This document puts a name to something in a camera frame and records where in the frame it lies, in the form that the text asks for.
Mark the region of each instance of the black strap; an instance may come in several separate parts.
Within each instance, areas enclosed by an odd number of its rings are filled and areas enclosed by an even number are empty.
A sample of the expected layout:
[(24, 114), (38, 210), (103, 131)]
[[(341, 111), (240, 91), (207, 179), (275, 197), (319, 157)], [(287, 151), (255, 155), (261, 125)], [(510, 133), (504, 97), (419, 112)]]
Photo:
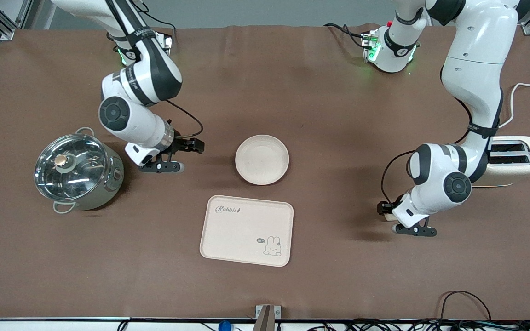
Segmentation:
[(402, 46), (400, 44), (396, 44), (391, 38), (390, 38), (390, 28), (387, 28), (386, 33), (383, 35), (383, 39), (386, 41), (387, 48), (391, 49), (394, 52), (394, 56), (396, 57), (405, 57), (416, 45), (416, 41), (414, 44), (408, 45), (408, 46)]
[(479, 126), (472, 122), (469, 122), (469, 124), (467, 125), (467, 129), (470, 130), (471, 132), (475, 132), (479, 134), (480, 136), (482, 136), (482, 138), (496, 136), (496, 132), (498, 131), (498, 127), (484, 128), (483, 126)]
[(413, 25), (414, 23), (416, 23), (416, 21), (418, 21), (421, 18), (421, 16), (422, 16), (422, 8), (419, 8), (414, 18), (410, 20), (403, 19), (402, 17), (398, 16), (398, 13), (396, 12), (396, 20), (404, 25)]
[(149, 27), (136, 29), (134, 32), (126, 36), (126, 39), (132, 46), (141, 40), (153, 38), (156, 38), (156, 34), (154, 33), (153, 29)]

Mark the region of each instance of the table surface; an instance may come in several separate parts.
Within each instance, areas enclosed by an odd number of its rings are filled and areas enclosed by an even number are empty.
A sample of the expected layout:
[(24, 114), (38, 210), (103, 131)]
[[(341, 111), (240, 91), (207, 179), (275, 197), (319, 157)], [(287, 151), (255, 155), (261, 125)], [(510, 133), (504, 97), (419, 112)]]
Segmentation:
[[(530, 179), (475, 190), (431, 217), (434, 238), (393, 234), (376, 214), (393, 156), (465, 132), (465, 111), (439, 81), (454, 34), (427, 28), (415, 60), (386, 74), (328, 28), (177, 31), (184, 83), (174, 101), (204, 122), (206, 152), (180, 153), (185, 173), (158, 175), (138, 172), (98, 122), (101, 79), (120, 68), (105, 33), (17, 30), (0, 45), (0, 316), (244, 317), (273, 303), (285, 318), (423, 318), (464, 289), (495, 319), (530, 319)], [(516, 82), (530, 82), (530, 36), (519, 32), (502, 73), (503, 119)], [(530, 89), (515, 109), (499, 134), (530, 135)], [(197, 130), (168, 103), (152, 110), (182, 133)], [(101, 209), (57, 215), (34, 187), (34, 164), (81, 126), (122, 156), (124, 186)], [(256, 134), (290, 152), (271, 186), (234, 168), (236, 148)], [(387, 176), (392, 197), (412, 186), (404, 162)], [(292, 204), (289, 264), (203, 258), (206, 203), (217, 194)], [(484, 311), (459, 296), (445, 316)]]

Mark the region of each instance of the pot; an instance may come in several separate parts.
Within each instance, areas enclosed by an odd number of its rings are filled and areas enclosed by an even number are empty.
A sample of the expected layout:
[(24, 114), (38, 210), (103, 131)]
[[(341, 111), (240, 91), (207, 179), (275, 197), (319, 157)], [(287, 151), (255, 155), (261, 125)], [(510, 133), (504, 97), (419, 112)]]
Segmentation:
[[(85, 130), (91, 135), (82, 133)], [(58, 214), (105, 205), (123, 181), (122, 159), (97, 140), (91, 128), (53, 141), (40, 153), (34, 170), (36, 188), (53, 200), (52, 209)]]

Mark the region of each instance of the blue cap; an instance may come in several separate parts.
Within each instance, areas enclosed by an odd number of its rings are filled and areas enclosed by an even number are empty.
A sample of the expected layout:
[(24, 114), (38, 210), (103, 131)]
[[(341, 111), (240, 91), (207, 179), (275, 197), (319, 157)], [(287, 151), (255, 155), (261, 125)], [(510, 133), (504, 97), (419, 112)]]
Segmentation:
[(232, 331), (232, 324), (227, 320), (223, 320), (218, 324), (218, 331)]

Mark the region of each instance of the gray floor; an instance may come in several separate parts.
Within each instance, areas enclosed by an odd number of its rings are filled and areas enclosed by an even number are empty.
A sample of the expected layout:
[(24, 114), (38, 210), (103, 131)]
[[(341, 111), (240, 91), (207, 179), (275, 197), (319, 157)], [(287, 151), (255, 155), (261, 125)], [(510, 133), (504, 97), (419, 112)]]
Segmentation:
[[(394, 13), (393, 4), (388, 0), (145, 0), (145, 3), (153, 16), (178, 28), (383, 24)], [(41, 0), (34, 16), (31, 27), (36, 29), (99, 29), (87, 19), (55, 9), (50, 0)], [(166, 27), (151, 19), (147, 22), (152, 27)]]

